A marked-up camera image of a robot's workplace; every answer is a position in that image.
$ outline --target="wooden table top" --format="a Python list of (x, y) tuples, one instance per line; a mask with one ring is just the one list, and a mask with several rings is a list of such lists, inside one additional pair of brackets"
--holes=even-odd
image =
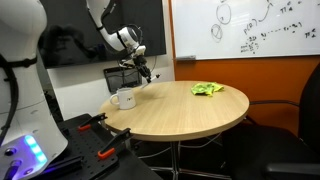
[(108, 128), (117, 132), (131, 128), (134, 139), (182, 141), (217, 134), (243, 120), (249, 100), (241, 91), (223, 85), (212, 97), (193, 95), (191, 87), (200, 81), (151, 83), (134, 88), (137, 105), (120, 110), (109, 100), (101, 106)]

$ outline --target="black desk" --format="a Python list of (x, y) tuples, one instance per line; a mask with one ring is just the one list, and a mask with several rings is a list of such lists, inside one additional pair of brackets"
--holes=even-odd
[[(83, 114), (81, 116), (61, 122), (58, 124), (58, 126), (60, 129), (74, 128), (74, 127), (77, 127), (82, 122), (88, 120), (89, 118), (91, 118), (89, 114)], [(107, 131), (106, 129), (104, 129), (102, 126), (98, 124), (96, 124), (95, 127), (92, 127), (92, 128), (94, 128), (94, 133), (97, 135), (97, 137), (99, 137), (105, 143), (108, 143), (113, 138), (113, 136), (110, 134), (109, 131)], [(117, 158), (118, 158), (118, 163), (115, 166), (112, 166), (110, 170), (108, 169), (105, 174), (99, 176), (98, 178), (99, 180), (100, 179), (101, 180), (102, 179), (161, 180), (161, 178), (155, 172), (150, 170), (150, 168), (147, 165), (145, 165), (139, 158), (133, 155), (128, 149), (125, 149), (120, 154), (118, 154)]]

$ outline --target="orange wall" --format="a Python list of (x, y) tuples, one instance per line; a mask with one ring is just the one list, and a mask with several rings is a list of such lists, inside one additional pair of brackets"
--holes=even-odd
[[(175, 57), (171, 0), (169, 1)], [(299, 102), (302, 89), (320, 56), (176, 61), (175, 79), (213, 81), (233, 86), (249, 100), (281, 99)], [(298, 109), (290, 105), (255, 105), (249, 115), (259, 124), (287, 128), (297, 134)]]

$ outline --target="white mug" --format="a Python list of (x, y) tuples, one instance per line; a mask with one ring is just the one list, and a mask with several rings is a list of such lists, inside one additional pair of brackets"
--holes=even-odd
[[(118, 102), (113, 102), (113, 98), (117, 97)], [(119, 106), (120, 109), (131, 109), (136, 106), (136, 100), (133, 96), (132, 88), (118, 89), (117, 93), (110, 97), (110, 103)]]

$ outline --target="yellow cloth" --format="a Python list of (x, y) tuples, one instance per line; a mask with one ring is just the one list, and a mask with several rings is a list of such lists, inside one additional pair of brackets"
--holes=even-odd
[(217, 92), (217, 91), (221, 91), (221, 90), (223, 90), (223, 86), (221, 86), (220, 84), (218, 84), (216, 82), (198, 83), (191, 88), (191, 92), (194, 95), (205, 94), (207, 96), (212, 96), (213, 92)]

